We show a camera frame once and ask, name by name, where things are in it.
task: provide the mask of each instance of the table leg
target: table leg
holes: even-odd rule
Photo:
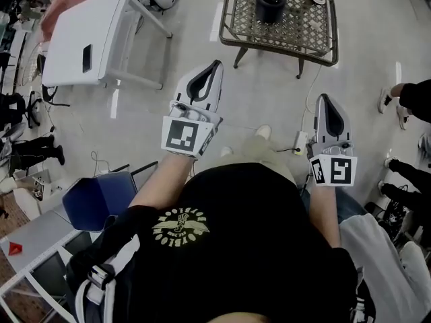
[[[305,60],[298,57],[298,62],[299,62],[299,74],[296,76],[296,79],[301,79],[301,75],[302,75],[302,72],[304,70]]]
[[[138,77],[137,75],[133,75],[127,72],[118,71],[116,69],[109,69],[109,74],[112,75],[115,79],[125,80],[125,81],[132,81],[134,83],[138,83],[141,85],[149,86],[154,89],[162,89],[163,84],[157,83],[155,81]]]
[[[129,0],[129,5],[135,10],[138,11],[141,15],[144,17],[148,17],[150,19],[150,22],[154,24],[163,35],[165,35],[167,38],[172,37],[172,32],[169,32],[164,25],[153,16],[153,14],[148,11],[138,0]]]
[[[248,48],[244,48],[243,46],[240,48],[240,51],[238,51],[238,55],[236,55],[236,59],[234,62],[234,68],[238,68],[238,62],[243,58],[245,53],[247,52]]]

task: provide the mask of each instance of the black t-shirt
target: black t-shirt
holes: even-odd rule
[[[261,164],[197,174],[174,207],[130,208],[99,246],[122,245],[133,231],[141,248],[117,277],[114,322],[207,322],[230,312],[349,322],[357,281],[349,254],[310,223],[296,186]]]

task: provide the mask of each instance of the shoe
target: shoe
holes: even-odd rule
[[[224,157],[225,155],[228,154],[234,154],[234,151],[232,148],[225,146],[222,148],[222,151],[220,152],[220,157]]]
[[[422,149],[422,147],[424,146],[424,142],[425,142],[425,133],[422,134],[418,140],[418,149]]]
[[[390,97],[391,90],[384,87],[382,88],[382,92],[380,93],[380,99],[378,100],[378,111],[383,114],[386,110],[386,107],[389,103],[392,102],[392,97]]]
[[[59,160],[60,165],[61,166],[65,165],[65,155],[63,154],[63,147],[58,146],[55,149],[58,152],[58,155],[56,156],[56,158]]]
[[[255,135],[260,135],[265,140],[269,140],[269,138],[271,137],[271,132],[271,127],[268,124],[264,124],[257,129]]]
[[[383,182],[382,180],[378,181],[378,184],[377,184],[378,192],[382,196],[386,196],[385,194],[382,193],[382,188],[384,185],[385,185],[385,182]]]
[[[399,160],[399,158],[398,158],[398,157],[390,157],[390,158],[387,158],[387,159],[385,160],[385,162],[383,163],[383,166],[384,166],[384,167],[386,167],[386,169],[389,169],[389,163],[390,163],[391,161],[393,161],[393,160]]]
[[[407,113],[407,109],[401,105],[397,106],[397,114],[399,118],[399,126],[404,131],[407,130],[407,123],[409,122],[409,114]]]

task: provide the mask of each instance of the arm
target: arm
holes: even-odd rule
[[[173,205],[183,190],[194,161],[185,155],[166,155],[129,207],[139,205],[163,209]]]
[[[341,246],[335,188],[314,186],[311,190],[310,221],[333,248]]]

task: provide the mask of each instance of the jeans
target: jeans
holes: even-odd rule
[[[335,196],[337,198],[338,224],[354,215],[365,215],[368,213],[363,206],[343,189],[339,187],[335,188]],[[305,190],[302,195],[302,202],[308,213],[310,211],[310,194],[307,190]]]

